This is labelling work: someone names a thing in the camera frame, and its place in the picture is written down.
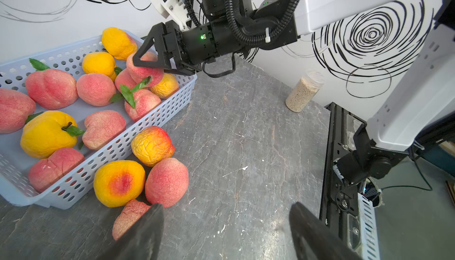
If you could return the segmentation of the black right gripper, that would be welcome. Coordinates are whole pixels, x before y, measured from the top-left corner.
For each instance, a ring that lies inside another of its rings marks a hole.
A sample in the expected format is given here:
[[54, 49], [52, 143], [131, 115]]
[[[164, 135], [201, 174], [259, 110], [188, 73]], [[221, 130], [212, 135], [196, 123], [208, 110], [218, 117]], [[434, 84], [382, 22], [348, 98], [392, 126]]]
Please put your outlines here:
[[225, 19], [188, 31], [181, 31], [177, 23], [168, 21], [150, 29], [132, 62], [136, 67], [192, 76], [201, 71], [202, 63], [212, 63], [220, 56], [244, 50], [245, 45], [235, 38]]

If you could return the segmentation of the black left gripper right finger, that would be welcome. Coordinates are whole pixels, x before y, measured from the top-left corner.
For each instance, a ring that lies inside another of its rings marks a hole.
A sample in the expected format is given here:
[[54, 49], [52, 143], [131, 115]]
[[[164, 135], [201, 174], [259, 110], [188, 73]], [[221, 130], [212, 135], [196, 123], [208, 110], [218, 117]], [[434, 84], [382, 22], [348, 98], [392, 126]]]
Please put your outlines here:
[[339, 238], [309, 211], [296, 202], [289, 212], [293, 244], [299, 260], [359, 260]]

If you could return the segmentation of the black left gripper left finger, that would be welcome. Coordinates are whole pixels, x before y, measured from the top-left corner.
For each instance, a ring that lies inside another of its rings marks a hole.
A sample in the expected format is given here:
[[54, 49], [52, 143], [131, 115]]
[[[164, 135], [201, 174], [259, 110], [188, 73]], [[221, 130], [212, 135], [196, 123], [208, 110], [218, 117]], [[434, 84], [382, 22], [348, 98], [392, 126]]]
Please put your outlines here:
[[100, 260], [156, 260], [164, 233], [164, 208], [154, 204]]

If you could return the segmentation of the pale pink peach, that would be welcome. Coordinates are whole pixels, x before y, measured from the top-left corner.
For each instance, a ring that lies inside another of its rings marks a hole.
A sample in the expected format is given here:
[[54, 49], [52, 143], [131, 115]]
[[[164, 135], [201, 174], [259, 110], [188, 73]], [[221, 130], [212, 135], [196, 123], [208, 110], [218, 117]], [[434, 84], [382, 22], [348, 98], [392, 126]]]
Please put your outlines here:
[[112, 236], [120, 239], [148, 210], [150, 205], [137, 200], [130, 200], [113, 224]]

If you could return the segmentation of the pink peach with leaf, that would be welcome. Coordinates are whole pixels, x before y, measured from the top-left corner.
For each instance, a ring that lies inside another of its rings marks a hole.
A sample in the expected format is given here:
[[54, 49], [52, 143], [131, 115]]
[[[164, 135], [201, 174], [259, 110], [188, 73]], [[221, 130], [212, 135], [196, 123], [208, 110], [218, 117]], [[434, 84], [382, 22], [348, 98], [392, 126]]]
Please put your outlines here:
[[161, 82], [164, 76], [164, 71], [160, 68], [135, 66], [133, 64], [133, 57], [135, 54], [136, 53], [131, 54], [128, 57], [126, 61], [126, 69], [129, 71], [130, 76], [133, 78], [133, 80], [137, 82], [137, 85], [132, 89], [129, 89], [127, 86], [122, 85], [120, 87], [121, 94], [126, 94], [127, 91], [136, 92], [144, 88], [155, 86]]

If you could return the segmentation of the orange yellow peach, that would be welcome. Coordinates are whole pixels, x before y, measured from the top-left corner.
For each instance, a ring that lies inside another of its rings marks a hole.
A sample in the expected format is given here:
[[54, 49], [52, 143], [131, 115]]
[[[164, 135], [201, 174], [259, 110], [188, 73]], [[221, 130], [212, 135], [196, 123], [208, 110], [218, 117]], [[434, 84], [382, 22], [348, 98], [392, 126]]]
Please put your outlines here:
[[179, 84], [174, 75], [165, 73], [161, 82], [149, 89], [160, 99], [165, 100], [179, 90]]

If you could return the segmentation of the red orange peach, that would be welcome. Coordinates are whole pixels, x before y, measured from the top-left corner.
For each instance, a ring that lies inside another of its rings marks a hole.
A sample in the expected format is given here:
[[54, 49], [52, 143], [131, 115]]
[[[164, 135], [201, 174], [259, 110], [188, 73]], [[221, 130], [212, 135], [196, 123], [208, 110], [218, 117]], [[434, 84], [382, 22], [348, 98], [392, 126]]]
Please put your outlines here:
[[160, 105], [161, 99], [147, 89], [136, 92], [127, 91], [126, 94], [115, 94], [110, 102], [124, 99], [124, 109], [133, 121], [138, 121], [154, 108]]

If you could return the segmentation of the yellow peach with leaf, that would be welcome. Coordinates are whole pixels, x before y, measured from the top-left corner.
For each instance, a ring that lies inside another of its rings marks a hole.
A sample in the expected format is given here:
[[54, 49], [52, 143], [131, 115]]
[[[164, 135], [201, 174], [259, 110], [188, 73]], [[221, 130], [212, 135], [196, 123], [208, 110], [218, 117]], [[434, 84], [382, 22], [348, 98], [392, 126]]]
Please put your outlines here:
[[84, 133], [69, 114], [46, 111], [24, 126], [20, 146], [30, 157], [45, 159], [58, 149], [74, 147]]

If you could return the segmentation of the dark pink peach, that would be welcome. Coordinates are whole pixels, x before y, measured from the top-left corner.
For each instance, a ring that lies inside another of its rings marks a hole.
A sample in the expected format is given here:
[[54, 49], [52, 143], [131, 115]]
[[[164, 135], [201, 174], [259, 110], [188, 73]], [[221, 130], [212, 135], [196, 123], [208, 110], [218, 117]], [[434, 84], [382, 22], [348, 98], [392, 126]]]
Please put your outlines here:
[[84, 160], [84, 155], [73, 148], [58, 149], [31, 167], [29, 182], [36, 191], [43, 192]]

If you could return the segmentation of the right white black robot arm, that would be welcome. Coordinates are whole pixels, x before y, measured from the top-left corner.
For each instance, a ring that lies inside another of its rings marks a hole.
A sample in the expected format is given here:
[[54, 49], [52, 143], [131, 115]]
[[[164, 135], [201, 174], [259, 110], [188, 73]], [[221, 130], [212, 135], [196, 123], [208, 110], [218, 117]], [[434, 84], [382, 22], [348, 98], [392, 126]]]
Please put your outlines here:
[[[274, 50], [311, 34], [318, 62], [350, 83], [401, 81], [354, 135], [355, 150], [334, 171], [349, 183], [383, 178], [455, 98], [455, 0], [152, 0], [167, 23], [152, 27], [133, 64], [191, 76], [216, 58]], [[195, 21], [188, 28], [188, 21]]]

